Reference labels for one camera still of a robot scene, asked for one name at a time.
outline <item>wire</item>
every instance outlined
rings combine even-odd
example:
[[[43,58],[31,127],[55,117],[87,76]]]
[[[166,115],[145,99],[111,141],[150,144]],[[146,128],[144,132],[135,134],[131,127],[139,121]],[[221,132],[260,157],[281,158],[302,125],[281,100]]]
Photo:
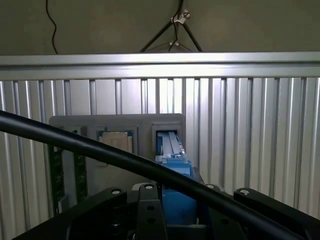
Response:
[[[52,19],[52,17],[50,16],[48,5],[49,5],[49,0],[45,0],[45,11],[46,11],[46,14],[47,14],[48,18],[50,19],[50,21],[54,25],[53,34],[52,34],[52,37],[51,37],[51,43],[52,43],[52,46],[53,46],[55,54],[58,54],[58,51],[57,51],[57,48],[56,48],[56,45],[55,45],[55,36],[56,36],[56,32],[57,32],[57,25],[56,25],[55,21]]]
[[[247,206],[169,168],[102,142],[29,118],[0,111],[0,131],[76,152],[165,184],[231,218],[255,227],[272,239],[302,238]]]
[[[172,45],[169,47],[169,50],[168,52],[171,51],[171,49],[173,48],[173,46],[175,45],[176,41],[178,41],[178,31],[177,31],[177,27],[176,27],[176,24],[175,24],[175,17],[178,15],[178,13],[181,11],[181,8],[184,4],[184,0],[180,0],[180,4],[179,4],[179,7],[178,9],[176,10],[175,14],[173,15],[172,17],[172,24],[173,24],[173,27],[174,27],[174,36],[175,36],[175,40],[173,41]]]
[[[187,46],[183,45],[181,42],[179,42],[179,45],[181,45],[182,47],[184,47],[185,49],[187,49],[189,52],[192,52],[192,50],[190,48],[188,48]]]
[[[146,50],[145,52],[150,52],[150,51],[152,51],[152,50],[154,50],[154,49],[160,48],[160,47],[162,47],[162,46],[164,46],[164,45],[168,45],[168,44],[169,44],[169,42],[165,42],[165,43],[159,44],[159,45],[157,45],[157,46],[154,46],[154,47],[149,48],[149,49]]]

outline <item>metal panel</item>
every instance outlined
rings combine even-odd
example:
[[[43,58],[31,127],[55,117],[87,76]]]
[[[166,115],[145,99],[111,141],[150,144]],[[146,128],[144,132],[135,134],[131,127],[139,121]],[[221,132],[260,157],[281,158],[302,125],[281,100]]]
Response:
[[[157,112],[156,107],[157,94],[156,94],[156,79],[147,80],[147,113],[155,114]]]
[[[307,213],[320,219],[320,78],[316,79]]]
[[[89,80],[70,81],[70,99],[72,115],[90,115]]]
[[[206,183],[251,187],[319,217],[319,62],[319,52],[0,57],[11,66],[0,68],[1,108],[45,123],[182,113],[186,152]],[[2,133],[0,150],[10,239],[51,216],[50,171],[42,143]]]
[[[249,136],[247,134],[247,123],[250,121],[248,116],[248,79],[240,78],[237,82],[236,100],[236,132],[235,132],[235,169],[234,169],[234,189],[242,188],[245,185],[247,167],[247,145]]]
[[[116,83],[113,79],[95,80],[96,114],[116,114]]]
[[[183,82],[182,78],[175,78],[173,80],[173,108],[175,114],[182,114],[182,108],[183,108]]]
[[[199,171],[205,183],[209,182],[209,79],[200,79],[200,137],[199,137]]]
[[[317,80],[309,78],[306,82],[303,146],[301,159],[301,179],[299,189],[299,209],[304,213],[308,212],[308,198],[310,185],[310,170],[312,153],[314,151],[313,132],[315,131],[314,119],[317,114],[316,103]]]
[[[226,80],[224,189],[230,194],[235,189],[236,97],[236,79],[228,78]]]
[[[141,80],[121,80],[122,114],[141,114]]]
[[[210,183],[225,185],[226,81],[212,79]]]
[[[168,79],[159,79],[159,112],[161,114],[168,113]]]

